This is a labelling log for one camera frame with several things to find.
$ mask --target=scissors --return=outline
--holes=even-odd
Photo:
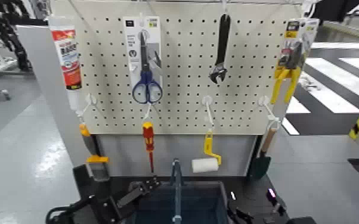
[[[163,96],[162,87],[153,79],[153,74],[150,70],[148,57],[146,52],[146,44],[143,33],[140,35],[141,39],[141,80],[135,85],[132,90],[132,97],[140,104],[158,102]]]

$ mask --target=wooden handle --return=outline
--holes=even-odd
[[[273,140],[274,134],[276,132],[277,132],[277,130],[274,128],[271,128],[268,130],[266,140],[264,141],[262,150],[261,150],[263,153],[267,153],[268,147],[270,146],[271,140]]]

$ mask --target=paint roller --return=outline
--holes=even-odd
[[[205,136],[203,151],[206,155],[211,156],[211,158],[198,158],[192,160],[192,171],[194,173],[217,171],[218,166],[221,165],[221,156],[212,152],[212,141],[213,132],[209,129]]]

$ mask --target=purple light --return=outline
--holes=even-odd
[[[270,192],[270,194],[271,194],[271,196],[272,196],[273,198],[276,197],[276,194],[274,193],[273,189],[269,188],[269,189],[268,189],[268,192]]]

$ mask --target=black wrench handle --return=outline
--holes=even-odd
[[[224,62],[225,52],[227,51],[228,34],[230,33],[231,18],[228,14],[223,14],[220,19],[217,60],[215,66]]]

